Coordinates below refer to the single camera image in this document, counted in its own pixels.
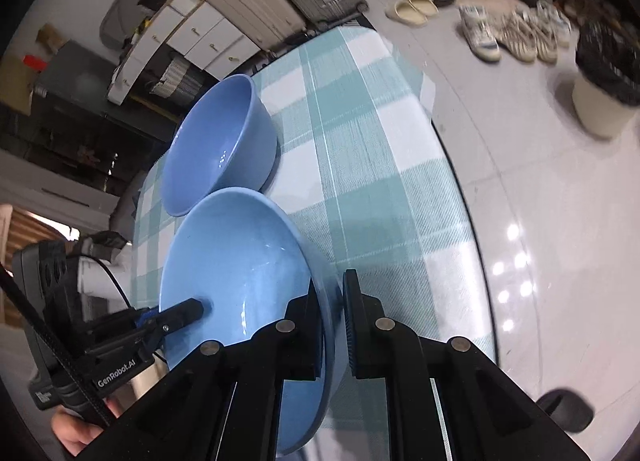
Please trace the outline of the person left hand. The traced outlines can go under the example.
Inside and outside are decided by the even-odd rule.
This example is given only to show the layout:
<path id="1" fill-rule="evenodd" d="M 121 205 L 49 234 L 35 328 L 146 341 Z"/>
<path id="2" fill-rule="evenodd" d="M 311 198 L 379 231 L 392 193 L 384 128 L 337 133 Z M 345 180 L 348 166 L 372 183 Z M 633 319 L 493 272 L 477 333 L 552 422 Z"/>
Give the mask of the person left hand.
<path id="1" fill-rule="evenodd" d="M 79 455 L 103 432 L 102 427 L 84 421 L 63 406 L 55 409 L 51 418 L 51 429 L 56 439 L 73 457 Z"/>

